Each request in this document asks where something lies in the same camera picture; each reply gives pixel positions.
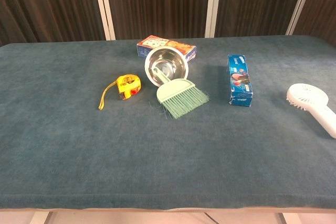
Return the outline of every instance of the wall trim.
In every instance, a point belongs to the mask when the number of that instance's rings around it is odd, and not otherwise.
[[[287,28],[287,31],[286,31],[286,35],[292,35],[293,34],[293,32],[295,30],[295,27],[296,27],[296,24],[297,24],[297,22],[299,20],[299,17],[301,15],[303,6],[305,5],[305,2],[306,2],[306,0],[298,0],[297,1],[294,12],[292,14],[292,18],[289,22],[289,25],[288,25],[288,28]]]
[[[109,0],[98,0],[101,21],[103,23],[106,40],[115,40],[111,8]]]
[[[205,23],[205,35],[204,35],[205,38],[215,37],[218,2],[219,0],[208,0],[208,8]]]

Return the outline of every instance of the blue box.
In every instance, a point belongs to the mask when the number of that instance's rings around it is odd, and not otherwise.
[[[245,56],[228,55],[227,67],[230,81],[229,104],[250,107],[253,91]]]

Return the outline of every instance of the box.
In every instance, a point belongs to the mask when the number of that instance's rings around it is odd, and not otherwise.
[[[231,105],[251,106],[253,91],[244,55],[228,55]]]
[[[163,39],[157,36],[148,36],[146,39],[143,41],[137,43],[137,50],[138,50],[138,55],[142,58],[146,58],[149,52],[156,47],[161,47],[161,46],[169,46],[169,47],[174,47],[178,51],[180,51],[185,59],[187,61],[190,61],[191,59],[195,58],[196,52],[197,52],[197,47],[196,46],[191,46],[188,44],[184,44],[181,42],[169,40],[169,39]]]

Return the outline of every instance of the cable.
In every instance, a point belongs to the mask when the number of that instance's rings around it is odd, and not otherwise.
[[[212,218],[212,217],[211,217],[210,215],[208,215],[206,212],[205,212],[204,214],[207,215],[208,218],[209,218],[210,220],[212,220],[214,223],[219,224],[219,222],[217,222],[214,218]]]

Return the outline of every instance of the white vertical strip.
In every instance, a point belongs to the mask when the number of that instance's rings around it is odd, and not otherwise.
[[[30,221],[30,224],[45,224],[49,213],[50,212],[48,212],[48,211],[35,212],[31,221]]]
[[[205,38],[214,38],[219,0],[208,0],[206,13]]]
[[[296,27],[296,24],[299,20],[300,14],[302,12],[303,6],[305,5],[306,0],[298,0],[292,15],[292,18],[289,22],[286,35],[292,35],[294,32],[294,29]]]
[[[109,25],[107,23],[106,14],[105,14],[104,0],[98,0],[98,5],[100,9],[101,21],[103,23],[103,28],[105,32],[105,38],[106,40],[111,40]]]
[[[104,1],[104,6],[105,6],[106,18],[107,18],[107,22],[108,22],[109,30],[110,30],[110,36],[112,40],[115,40],[116,35],[114,34],[114,26],[113,26],[113,21],[112,21],[110,2],[109,0],[103,0],[103,1]]]

